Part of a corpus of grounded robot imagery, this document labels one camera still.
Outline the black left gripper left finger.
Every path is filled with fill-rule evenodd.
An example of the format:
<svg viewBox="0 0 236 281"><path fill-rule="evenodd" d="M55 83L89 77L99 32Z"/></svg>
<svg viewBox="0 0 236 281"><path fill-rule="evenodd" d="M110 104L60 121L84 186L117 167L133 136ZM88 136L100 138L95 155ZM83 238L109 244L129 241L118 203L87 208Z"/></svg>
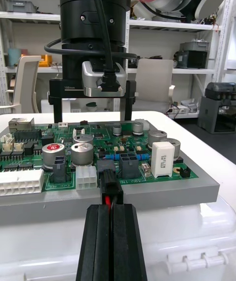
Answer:
<svg viewBox="0 0 236 281"><path fill-rule="evenodd" d="M111 206L91 205L87 209L77 281L110 281L112 276Z"/></svg>

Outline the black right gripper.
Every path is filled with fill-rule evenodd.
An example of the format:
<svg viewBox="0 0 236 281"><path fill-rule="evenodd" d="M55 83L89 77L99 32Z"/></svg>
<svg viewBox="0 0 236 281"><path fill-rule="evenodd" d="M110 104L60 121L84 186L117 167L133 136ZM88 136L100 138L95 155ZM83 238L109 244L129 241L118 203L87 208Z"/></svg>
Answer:
<svg viewBox="0 0 236 281"><path fill-rule="evenodd" d="M119 90L103 90L102 78L106 62L102 43L64 43L62 49L51 48L62 55L62 78L49 81L49 103L54 109L54 123L62 122L63 98L121 98L120 121L131 121L135 102L135 81L129 81L125 71L126 60L134 56L127 53L122 43L112 43L113 68Z"/></svg>

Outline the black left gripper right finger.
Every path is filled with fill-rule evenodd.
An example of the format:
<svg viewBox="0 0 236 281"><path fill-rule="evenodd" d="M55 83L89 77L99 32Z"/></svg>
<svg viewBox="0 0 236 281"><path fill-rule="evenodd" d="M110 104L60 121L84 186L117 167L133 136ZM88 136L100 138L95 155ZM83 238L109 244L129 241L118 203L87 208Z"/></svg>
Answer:
<svg viewBox="0 0 236 281"><path fill-rule="evenodd" d="M146 281L147 273L136 209L131 204L114 206L115 281Z"/></svg>

